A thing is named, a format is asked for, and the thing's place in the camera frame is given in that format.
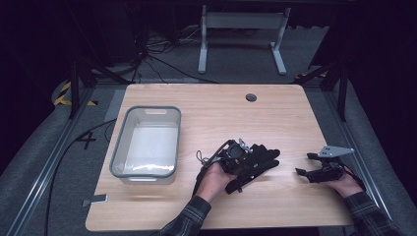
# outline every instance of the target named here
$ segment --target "hazard stripe tape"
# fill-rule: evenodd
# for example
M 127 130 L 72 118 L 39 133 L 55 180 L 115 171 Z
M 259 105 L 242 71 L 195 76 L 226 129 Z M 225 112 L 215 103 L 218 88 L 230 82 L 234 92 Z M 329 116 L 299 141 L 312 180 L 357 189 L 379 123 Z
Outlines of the hazard stripe tape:
M 62 87 L 61 91 L 59 92 L 58 98 L 55 99 L 55 105 L 72 105 L 71 100 L 65 100 L 64 96 L 67 93 L 68 89 L 71 87 L 71 82 L 68 82 Z M 98 105 L 98 101 L 91 100 L 87 105 Z

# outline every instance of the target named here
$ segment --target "light wood desk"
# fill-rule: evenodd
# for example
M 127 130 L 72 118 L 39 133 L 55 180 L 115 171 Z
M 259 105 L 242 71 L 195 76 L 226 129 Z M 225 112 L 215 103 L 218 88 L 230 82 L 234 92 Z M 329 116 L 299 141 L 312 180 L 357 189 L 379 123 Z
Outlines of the light wood desk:
M 253 93 L 257 101 L 245 96 Z M 125 112 L 134 105 L 169 105 L 181 110 L 176 179 L 171 185 L 125 185 L 109 163 Z M 278 148 L 279 165 L 212 204 L 203 228 L 256 228 L 351 224 L 341 198 L 295 173 L 321 167 L 309 160 L 326 141 L 300 86 L 133 85 L 128 86 L 95 190 L 108 202 L 91 205 L 91 231 L 159 229 L 190 200 L 202 167 L 200 150 L 210 157 L 225 141 Z

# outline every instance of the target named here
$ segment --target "plastic container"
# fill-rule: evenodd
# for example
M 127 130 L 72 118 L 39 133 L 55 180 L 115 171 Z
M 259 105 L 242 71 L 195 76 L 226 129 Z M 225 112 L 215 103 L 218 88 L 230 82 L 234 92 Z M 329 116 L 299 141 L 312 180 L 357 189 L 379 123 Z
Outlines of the plastic container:
M 110 172 L 126 184 L 175 180 L 181 112 L 173 106 L 134 106 L 124 118 Z

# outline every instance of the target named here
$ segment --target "black glove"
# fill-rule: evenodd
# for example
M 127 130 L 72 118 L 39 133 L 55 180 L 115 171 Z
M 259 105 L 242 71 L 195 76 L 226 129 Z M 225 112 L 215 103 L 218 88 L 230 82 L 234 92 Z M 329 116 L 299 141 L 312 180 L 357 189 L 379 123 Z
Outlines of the black glove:
M 202 161 L 203 167 L 197 176 L 193 196 L 196 194 L 207 170 L 215 162 L 220 163 L 224 172 L 237 175 L 237 178 L 225 188 L 227 194 L 231 194 L 236 190 L 242 192 L 244 185 L 256 179 L 265 171 L 277 166 L 279 161 L 275 159 L 279 154 L 278 149 L 267 149 L 263 145 L 252 145 L 248 150 L 240 147 L 235 141 L 229 140 L 209 160 Z

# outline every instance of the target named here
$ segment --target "plaid shirt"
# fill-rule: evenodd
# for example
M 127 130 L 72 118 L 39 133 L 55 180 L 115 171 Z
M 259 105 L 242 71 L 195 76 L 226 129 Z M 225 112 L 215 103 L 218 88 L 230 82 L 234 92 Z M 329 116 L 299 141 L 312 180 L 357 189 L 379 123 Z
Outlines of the plaid shirt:
M 361 236 L 403 235 L 366 193 L 358 193 L 344 200 Z M 193 196 L 181 213 L 169 222 L 159 235 L 198 235 L 211 206 L 200 197 Z

